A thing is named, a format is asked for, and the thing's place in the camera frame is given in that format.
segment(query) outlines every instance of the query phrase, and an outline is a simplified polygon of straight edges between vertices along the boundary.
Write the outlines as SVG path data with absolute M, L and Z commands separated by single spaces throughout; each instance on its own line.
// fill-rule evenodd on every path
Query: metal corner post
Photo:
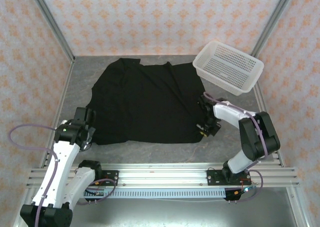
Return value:
M 279 18 L 284 12 L 286 6 L 290 0 L 279 0 L 276 8 L 274 9 L 272 15 L 270 16 L 266 26 L 264 27 L 257 43 L 255 44 L 251 55 L 255 58 L 258 58 L 260 52 L 262 51 L 264 45 L 266 44 L 270 34 L 275 29 Z M 263 94 L 261 91 L 261 87 L 259 82 L 257 82 L 254 86 L 254 93 L 256 96 L 256 100 L 258 102 L 259 110 L 266 111 L 266 102 L 264 101 Z M 281 150 L 277 152 L 280 164 L 282 167 L 285 167 L 285 160 Z M 306 198 L 303 193 L 303 189 L 301 187 L 287 187 L 288 199 L 291 204 L 292 212 L 298 227 L 312 227 L 315 226 L 313 219 L 309 215 L 306 206 Z
M 50 28 L 52 29 L 55 37 L 57 38 L 58 42 L 60 43 L 66 56 L 71 61 L 73 61 L 75 59 L 75 56 L 74 56 L 68 42 L 66 41 L 64 35 L 62 34 L 57 22 L 55 21 L 54 16 L 52 15 L 50 9 L 48 8 L 45 0 L 35 0 L 35 2 L 38 4 L 41 12 L 43 13 L 45 20 L 47 21 Z

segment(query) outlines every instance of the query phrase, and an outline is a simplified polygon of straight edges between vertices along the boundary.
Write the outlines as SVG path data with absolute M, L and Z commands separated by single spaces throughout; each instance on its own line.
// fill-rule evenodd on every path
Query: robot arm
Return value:
M 29 227 L 35 226 L 39 206 L 41 206 L 39 226 L 70 226 L 73 209 L 83 196 L 83 192 L 93 181 L 102 178 L 100 162 L 84 160 L 79 165 L 76 175 L 66 186 L 77 153 L 86 150 L 91 142 L 95 131 L 91 127 L 94 115 L 90 109 L 79 107 L 72 120 L 63 121 L 55 130 L 53 151 L 58 157 L 58 165 L 53 182 L 44 196 L 44 190 L 49 185 L 55 169 L 55 158 L 52 157 L 32 203 L 24 204 L 20 211 L 21 217 Z
M 218 102 L 212 102 L 202 95 L 198 103 L 205 112 L 204 123 L 198 124 L 200 132 L 207 135 L 215 135 L 220 129 L 221 120 L 227 121 L 240 132 L 242 150 L 233 158 L 228 160 L 223 165 L 223 175 L 228 180 L 243 172 L 251 166 L 259 158 L 265 156 L 262 140 L 258 135 L 256 126 L 252 119 L 248 116 L 249 113 L 257 122 L 265 142 L 267 154 L 271 154 L 280 148 L 280 141 L 276 130 L 272 124 L 270 116 L 266 112 L 254 113 L 250 111 L 239 111 L 235 109 L 225 99 L 218 99 Z

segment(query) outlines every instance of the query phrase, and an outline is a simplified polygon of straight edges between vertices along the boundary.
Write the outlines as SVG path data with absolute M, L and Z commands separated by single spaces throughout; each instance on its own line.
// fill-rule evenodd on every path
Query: metal frame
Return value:
M 108 195 L 112 188 L 94 190 L 102 197 Z M 96 199 L 95 195 L 83 193 L 84 199 Z M 226 197 L 224 188 L 115 188 L 109 199 L 212 199 L 220 201 Z
M 67 78 L 66 78 L 65 83 L 64 83 L 64 88 L 63 88 L 63 91 L 61 93 L 59 106 L 58 106 L 58 109 L 57 109 L 57 111 L 55 113 L 55 116 L 54 116 L 54 122 L 53 122 L 53 126 L 52 126 L 54 128 L 56 128 L 58 126 L 59 117 L 60 117 L 60 114 L 61 114 L 62 106 L 64 104 L 64 100 L 65 100 L 65 97 L 66 97 L 66 93 L 67 93 L 68 85 L 69 85 L 69 82 L 70 82 L 70 79 L 71 79 L 72 70 L 74 69 L 74 65 L 75 65 L 75 61 L 72 60 L 71 64 L 70 64 L 70 67 L 69 67 L 69 72 L 68 72 Z M 46 148 L 47 149 L 51 149 L 52 148 L 54 137 L 55 137 L 55 133 L 52 131 L 50 136 L 49 136 L 49 138 L 48 138 L 48 141 L 46 143 Z M 48 152 L 44 151 L 43 154 L 42 154 L 42 158 L 41 158 L 40 164 L 39 164 L 39 168 L 43 168 L 45 166 L 45 164 L 48 163 L 48 159 L 49 158 L 50 158 L 50 155 L 48 154 Z
M 74 56 L 68 42 L 66 41 L 64 35 L 62 34 L 62 31 L 60 30 L 57 22 L 55 21 L 54 16 L 52 15 L 50 9 L 48 8 L 48 5 L 46 4 L 45 0 L 35 0 L 35 2 L 38 4 L 41 12 L 43 13 L 44 18 L 46 19 L 47 23 L 49 24 L 50 28 L 52 29 L 55 37 L 59 41 L 66 56 L 68 56 L 68 58 L 71 61 L 74 60 L 75 56 Z
M 279 0 L 278 4 L 276 5 L 273 13 L 271 14 L 268 22 L 266 23 L 257 43 L 255 44 L 251 56 L 257 58 L 259 55 L 262 47 L 267 42 L 267 39 L 271 32 L 273 31 L 274 27 L 276 26 L 281 14 L 284 12 L 287 4 L 290 0 Z
M 251 55 L 255 58 L 257 58 L 265 45 L 265 43 L 268 40 L 268 37 L 272 33 L 273 29 L 275 28 L 279 18 L 281 17 L 281 14 L 284 12 L 287 4 L 290 0 L 280 0 L 273 11 L 270 19 L 268 20 L 264 30 L 262 31 L 255 47 L 253 48 L 253 51 Z M 259 81 L 255 84 L 254 88 L 254 94 L 256 96 L 256 100 L 258 103 L 258 107 L 260 111 L 266 111 L 266 103 L 263 98 L 263 94 L 261 91 L 261 87 L 259 85 Z M 280 161 L 280 164 L 282 167 L 286 166 L 285 158 L 282 154 L 282 151 L 279 150 L 278 152 L 278 158 Z M 296 221 L 296 224 L 298 227 L 312 227 L 316 226 L 314 223 L 313 218 L 309 215 L 309 212 L 307 210 L 306 206 L 306 197 L 303 193 L 303 189 L 301 187 L 293 188 L 293 187 L 287 187 L 286 188 L 292 212 Z
M 71 73 L 74 66 L 74 55 L 64 38 L 61 30 L 59 29 L 56 21 L 53 18 L 47 4 L 44 0 L 35 0 L 41 11 L 43 12 L 46 20 L 52 28 L 55 36 L 60 42 L 66 55 L 72 60 L 68 78 L 65 83 L 64 91 L 61 96 L 59 108 L 55 116 L 54 125 L 58 124 L 59 115 L 61 113 L 63 100 L 66 95 L 68 84 L 70 81 Z M 277 24 L 281 14 L 290 0 L 279 0 L 275 10 L 273 11 L 270 19 L 268 20 L 265 28 L 263 29 L 251 55 L 257 57 L 262 50 L 264 44 L 267 42 L 268 37 L 272 33 L 274 27 Z M 263 99 L 259 82 L 254 86 L 254 93 L 257 99 L 257 103 L 260 111 L 266 111 L 266 104 Z M 51 142 L 54 135 L 52 134 L 48 141 L 48 148 L 51 148 Z M 29 204 L 32 201 L 32 197 L 37 193 L 39 186 L 41 185 L 47 168 L 46 160 L 48 155 L 44 154 L 43 161 L 40 164 L 40 168 L 32 169 L 30 177 L 27 182 L 27 187 L 24 193 L 22 204 Z M 177 163 L 177 164 L 102 164 L 103 169 L 119 170 L 118 187 L 120 189 L 161 189 L 161 188 L 200 188 L 207 189 L 212 186 L 207 185 L 206 170 L 211 167 L 215 169 L 221 169 L 222 163 Z M 72 166 L 72 169 L 68 176 L 68 181 L 75 175 L 74 170 L 76 165 Z M 273 154 L 272 161 L 264 161 L 257 164 L 254 167 L 255 170 L 259 170 L 264 178 L 265 187 L 284 187 L 287 190 L 293 215 L 298 227 L 312 227 L 315 223 L 312 222 L 312 218 L 306 211 L 305 205 L 306 199 L 304 198 L 303 190 L 300 187 L 299 179 L 297 178 L 295 168 L 285 167 L 285 162 L 281 151 L 277 151 Z M 260 183 L 260 178 L 252 174 L 252 179 L 256 183 Z M 226 188 L 230 186 L 216 186 L 216 188 Z M 22 219 L 17 215 L 14 226 L 21 227 L 26 226 Z
M 281 167 L 277 153 L 273 161 L 260 162 L 253 169 L 261 172 L 264 187 L 299 187 L 295 168 Z M 209 186 L 207 169 L 221 170 L 223 163 L 157 163 L 157 164 L 101 164 L 103 170 L 118 170 L 117 188 L 172 189 L 172 188 L 230 188 L 231 185 Z M 75 176 L 77 165 L 73 165 L 68 176 Z M 47 168 L 31 170 L 27 188 L 38 188 L 45 177 Z M 257 173 L 251 173 L 255 183 L 261 183 Z

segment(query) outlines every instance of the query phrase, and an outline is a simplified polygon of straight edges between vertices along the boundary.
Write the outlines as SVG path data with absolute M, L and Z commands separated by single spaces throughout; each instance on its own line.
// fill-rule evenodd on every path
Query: black mounting plate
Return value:
M 118 186 L 119 170 L 102 170 L 101 179 L 111 179 L 115 181 L 115 185 Z M 90 186 L 114 186 L 110 181 L 105 181 L 99 184 L 92 184 Z
M 226 178 L 222 174 L 221 169 L 208 169 L 206 171 L 206 180 L 208 182 L 208 186 L 250 186 L 251 183 L 251 176 L 249 173 L 241 172 L 236 175 L 236 178 L 233 179 L 231 182 L 227 182 Z

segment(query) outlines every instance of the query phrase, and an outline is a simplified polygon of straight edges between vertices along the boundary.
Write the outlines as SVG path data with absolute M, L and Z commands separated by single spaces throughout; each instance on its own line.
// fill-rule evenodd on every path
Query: wall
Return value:
M 259 59 L 268 111 L 320 223 L 320 0 L 291 0 Z
M 76 56 L 250 53 L 279 0 L 46 0 Z
M 42 153 L 17 149 L 7 132 L 22 123 L 52 125 L 70 61 L 34 0 L 0 0 L 0 13 L 0 226 L 9 227 Z M 45 147 L 48 134 L 25 128 L 13 136 Z

